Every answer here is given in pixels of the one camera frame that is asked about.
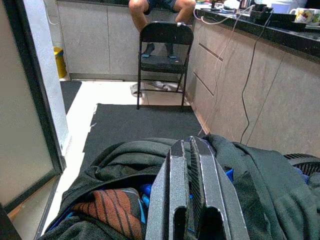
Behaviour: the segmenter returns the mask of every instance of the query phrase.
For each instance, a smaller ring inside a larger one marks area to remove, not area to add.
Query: person
[[[196,5],[195,0],[129,0],[129,9],[132,17],[132,21],[139,31],[148,24],[146,15],[148,15],[156,4],[161,4],[165,8],[171,9],[173,12],[177,12],[175,21],[177,23],[183,22],[188,24],[193,15],[193,11]],[[170,43],[165,44],[167,56],[171,59],[176,58],[173,51],[173,45]],[[155,49],[155,45],[151,42],[146,46],[145,51],[142,53],[143,58],[148,58],[152,51]]]

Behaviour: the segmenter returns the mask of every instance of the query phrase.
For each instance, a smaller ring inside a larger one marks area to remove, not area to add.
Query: mug
[[[303,24],[308,24],[312,21],[313,16],[314,16],[314,10],[313,9],[308,9],[308,8],[295,8],[290,11],[290,14],[292,12],[295,12],[294,14],[296,15],[295,17],[295,22],[297,23],[303,23]]]
[[[320,9],[310,8],[310,10],[313,10],[313,16],[312,16],[311,21],[308,23],[308,25],[319,26],[319,24],[320,24]]]

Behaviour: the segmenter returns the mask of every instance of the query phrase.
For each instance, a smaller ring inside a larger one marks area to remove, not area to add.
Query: white wall
[[[42,0],[23,0],[23,2],[51,108],[55,131],[61,150],[64,152],[70,138],[68,136],[65,106],[53,52],[45,4]]]

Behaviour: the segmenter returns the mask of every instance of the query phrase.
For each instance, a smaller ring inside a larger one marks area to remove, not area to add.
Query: granite countertop
[[[212,12],[209,9],[197,9],[196,14],[199,17],[204,17],[207,20],[221,21],[227,16],[230,17],[222,25],[233,27],[237,17],[231,14],[223,14]],[[259,36],[263,30],[263,26],[239,19],[236,24],[236,29]],[[268,41],[304,52],[312,55],[320,60],[320,31],[309,32],[296,32],[278,27],[266,27],[262,36],[263,39]]]

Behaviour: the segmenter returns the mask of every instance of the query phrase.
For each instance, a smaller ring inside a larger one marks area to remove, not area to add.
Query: cloth on floor
[[[279,152],[247,147],[213,134],[204,138],[212,145],[223,169],[233,169],[233,184],[250,239],[319,239],[319,174],[310,176],[307,185]],[[152,184],[175,142],[148,138],[108,147],[63,194],[58,216],[40,239],[130,239],[81,212],[65,218],[73,206],[88,202],[86,196],[92,191],[139,190],[144,184]],[[190,175],[189,144],[185,143],[184,148]]]

